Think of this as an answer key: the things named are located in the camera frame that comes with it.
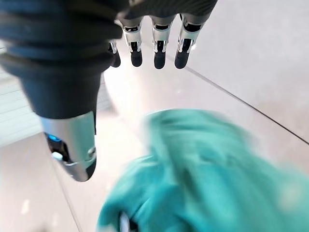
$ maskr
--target robot finger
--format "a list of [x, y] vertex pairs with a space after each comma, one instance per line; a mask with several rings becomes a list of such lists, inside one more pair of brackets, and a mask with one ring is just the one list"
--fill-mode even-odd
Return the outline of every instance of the robot finger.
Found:
[[114, 62], [112, 64], [112, 67], [117, 68], [120, 66], [121, 60], [120, 60], [120, 56], [117, 50], [117, 44], [116, 44], [116, 40], [112, 40], [110, 41], [110, 47], [108, 49], [114, 56]]
[[133, 66], [139, 67], [142, 64], [141, 54], [141, 22], [142, 17], [133, 19], [120, 19], [126, 45], [131, 53]]
[[170, 28], [174, 18], [175, 15], [165, 18], [151, 16], [153, 25], [154, 66], [157, 69], [162, 69], [165, 65], [165, 52], [169, 43]]
[[175, 57], [175, 66], [182, 69], [186, 66], [190, 51], [197, 41], [199, 32], [210, 14], [194, 16], [192, 14], [181, 14], [182, 27], [178, 37], [178, 47]]

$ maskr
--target floor tile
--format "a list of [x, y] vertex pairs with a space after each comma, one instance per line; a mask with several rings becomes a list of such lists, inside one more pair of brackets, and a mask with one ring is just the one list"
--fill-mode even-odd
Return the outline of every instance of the floor tile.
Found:
[[0, 148], [0, 231], [78, 232], [43, 135]]
[[[309, 141], [308, 21], [307, 0], [218, 1], [187, 66]], [[176, 17], [172, 59], [180, 25]], [[143, 46], [151, 46], [151, 26], [146, 17]]]

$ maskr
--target robot fingertip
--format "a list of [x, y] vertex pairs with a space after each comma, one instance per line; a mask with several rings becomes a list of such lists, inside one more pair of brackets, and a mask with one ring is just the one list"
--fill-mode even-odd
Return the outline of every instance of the robot fingertip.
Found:
[[154, 53], [154, 66], [156, 69], [162, 69], [165, 65], [165, 52]]
[[139, 67], [142, 64], [143, 58], [141, 55], [141, 51], [139, 52], [134, 51], [131, 53], [131, 62], [134, 67]]

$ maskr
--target tile grout line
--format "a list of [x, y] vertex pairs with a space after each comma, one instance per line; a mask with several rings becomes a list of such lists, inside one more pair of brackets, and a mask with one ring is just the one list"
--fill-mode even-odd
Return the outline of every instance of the tile grout line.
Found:
[[[144, 43], [147, 47], [152, 48], [152, 46], [150, 46], [148, 43]], [[174, 62], [174, 57], [166, 54], [166, 58], [169, 59], [170, 61]], [[207, 77], [203, 76], [202, 74], [200, 74], [199, 72], [195, 71], [194, 69], [190, 68], [189, 66], [185, 66], [185, 68], [187, 71], [189, 71], [190, 73], [192, 73], [193, 75], [197, 76], [198, 78], [200, 78], [202, 81], [207, 82], [208, 84], [211, 84], [212, 86], [214, 86], [215, 88], [227, 93], [228, 95], [230, 95], [231, 97], [233, 97], [234, 99], [242, 102], [243, 104], [247, 105], [248, 107], [252, 108], [253, 110], [255, 110], [256, 112], [262, 114], [263, 116], [265, 116], [266, 118], [268, 118], [270, 121], [276, 123], [278, 126], [282, 127], [283, 129], [285, 129], [287, 132], [291, 133], [292, 135], [294, 135], [296, 138], [300, 139], [302, 142], [306, 143], [307, 145], [309, 145], [309, 142], [307, 140], [305, 140], [304, 138], [302, 138], [301, 136], [297, 135], [296, 133], [294, 133], [293, 131], [291, 131], [290, 129], [288, 129], [287, 127], [285, 127], [284, 125], [282, 125], [281, 123], [277, 122], [276, 120], [274, 120], [273, 118], [271, 118], [270, 116], [268, 116], [267, 114], [265, 114], [264, 112], [260, 111], [259, 109], [255, 108], [253, 105], [249, 104], [248, 102], [246, 102], [245, 100], [241, 99], [240, 97], [236, 96], [235, 94], [231, 93], [230, 91], [226, 90], [225, 88], [221, 87], [220, 85], [216, 84], [215, 82], [213, 82], [212, 80], [208, 79]]]
[[79, 220], [78, 220], [78, 217], [77, 217], [77, 215], [76, 215], [76, 213], [75, 213], [74, 206], [73, 206], [73, 205], [71, 204], [71, 202], [70, 202], [70, 198], [69, 198], [69, 196], [68, 196], [68, 193], [67, 193], [67, 191], [66, 191], [65, 188], [64, 188], [64, 185], [63, 185], [63, 183], [62, 183], [62, 181], [61, 181], [61, 179], [60, 179], [60, 176], [59, 176], [58, 172], [56, 171], [56, 167], [55, 167], [53, 161], [51, 160], [50, 156], [49, 156], [48, 161], [49, 161], [49, 163], [52, 165], [52, 169], [54, 170], [54, 173], [55, 173], [55, 175], [56, 175], [56, 178], [57, 178], [58, 183], [59, 183], [59, 185], [60, 185], [60, 188], [61, 188], [61, 190], [62, 190], [63, 196], [64, 196], [64, 198], [65, 198], [65, 200], [66, 200], [66, 202], [67, 202], [67, 204], [68, 204], [70, 213], [71, 213], [72, 218], [73, 218], [73, 220], [74, 220], [74, 222], [75, 222], [75, 225], [76, 225], [76, 227], [77, 227], [77, 230], [78, 230], [78, 232], [83, 232], [82, 227], [81, 227], [81, 224], [80, 224], [80, 222], [79, 222]]

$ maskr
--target white tile floor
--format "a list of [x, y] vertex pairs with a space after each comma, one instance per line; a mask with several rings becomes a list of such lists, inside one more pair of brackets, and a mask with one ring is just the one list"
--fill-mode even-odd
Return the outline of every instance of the white tile floor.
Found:
[[[98, 113], [98, 164], [88, 182], [74, 182], [51, 160], [41, 134], [0, 148], [0, 231], [45, 227], [49, 232], [93, 232], [100, 207], [123, 166], [146, 152], [143, 116], [160, 109], [220, 112], [250, 132], [257, 154], [309, 174], [309, 145], [297, 137], [309, 140], [305, 78], [309, 70], [304, 65], [309, 60], [308, 10], [304, 0], [219, 1], [199, 38], [204, 47], [197, 44], [184, 70], [174, 68], [170, 59], [162, 70], [153, 67], [146, 18], [143, 65], [132, 67], [127, 48], [119, 41], [122, 65], [105, 72], [117, 113]], [[177, 39], [178, 29], [175, 21], [169, 58], [176, 50], [172, 38]]]

